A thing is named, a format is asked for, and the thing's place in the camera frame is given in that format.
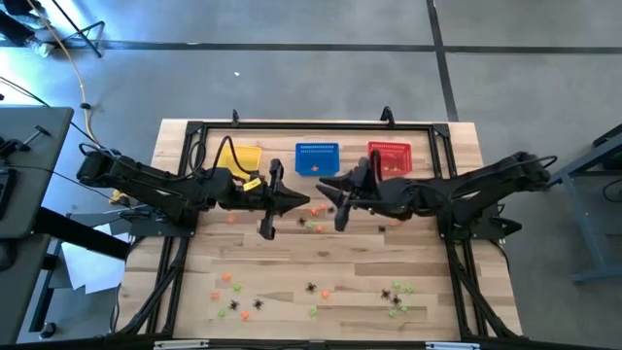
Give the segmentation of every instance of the paper sheet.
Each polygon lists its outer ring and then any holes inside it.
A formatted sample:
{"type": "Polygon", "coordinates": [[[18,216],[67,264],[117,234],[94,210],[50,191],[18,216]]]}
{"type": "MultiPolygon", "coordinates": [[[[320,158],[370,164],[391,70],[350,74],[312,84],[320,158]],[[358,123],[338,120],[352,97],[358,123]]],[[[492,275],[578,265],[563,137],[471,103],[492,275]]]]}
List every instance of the paper sheet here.
{"type": "MultiPolygon", "coordinates": [[[[108,224],[93,229],[111,234],[108,224]]],[[[129,241],[128,233],[118,234],[114,237],[123,242],[129,241]]],[[[91,252],[67,242],[63,242],[61,247],[67,263],[69,280],[74,290],[85,286],[87,294],[104,291],[117,287],[123,279],[124,261],[91,252]]]]}

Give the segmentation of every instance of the wooden table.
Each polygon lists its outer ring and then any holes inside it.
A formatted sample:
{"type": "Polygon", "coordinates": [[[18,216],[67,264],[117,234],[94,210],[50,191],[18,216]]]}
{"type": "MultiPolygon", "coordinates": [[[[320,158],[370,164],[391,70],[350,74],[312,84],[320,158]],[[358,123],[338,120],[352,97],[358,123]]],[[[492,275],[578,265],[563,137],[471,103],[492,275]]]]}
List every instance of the wooden table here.
{"type": "MultiPolygon", "coordinates": [[[[186,120],[162,121],[152,166],[177,172],[186,120]]],[[[449,123],[458,172],[482,166],[475,126],[470,122],[449,123]]],[[[201,214],[196,236],[190,241],[186,272],[177,312],[175,337],[254,339],[339,339],[339,340],[457,340],[459,332],[449,279],[444,244],[438,239],[434,218],[414,218],[391,227],[390,220],[358,210],[350,215],[345,232],[336,232],[332,215],[318,217],[310,209],[329,204],[316,189],[317,178],[300,177],[294,171],[297,142],[338,142],[342,172],[366,155],[368,140],[408,142],[412,145],[411,178],[432,176],[430,145],[425,133],[417,131],[309,131],[309,130],[212,130],[208,134],[210,167],[221,139],[230,135],[236,145],[262,148],[259,170],[267,175],[272,158],[286,169],[285,185],[311,197],[311,202],[275,219],[274,241],[257,234],[262,213],[236,212],[235,224],[228,224],[229,212],[215,208],[201,214]],[[304,217],[324,230],[299,226],[304,217]],[[380,232],[379,226],[387,226],[380,232]],[[230,282],[222,279],[232,274],[230,282]],[[410,312],[388,316],[390,303],[381,299],[383,289],[393,281],[411,284],[415,293],[399,294],[410,312]],[[308,282],[318,292],[305,291],[308,282]],[[241,293],[232,285],[239,283],[241,293]],[[323,299],[320,291],[330,291],[323,299]],[[221,300],[210,300],[220,291],[221,300]],[[264,301],[260,311],[254,299],[264,301]],[[220,310],[229,301],[241,303],[239,311],[220,310]],[[317,317],[309,310],[317,305],[317,317]],[[249,311],[243,321],[241,311],[249,311]]],[[[439,152],[444,155],[439,143],[439,152]]],[[[144,303],[156,280],[162,238],[145,239],[131,254],[121,286],[119,328],[144,303]]],[[[520,333],[520,323],[507,266],[499,250],[489,242],[473,241],[473,255],[482,294],[509,328],[520,333]]],[[[465,297],[469,324],[475,330],[472,306],[465,297]]],[[[158,329],[168,306],[163,298],[158,329]]]]}

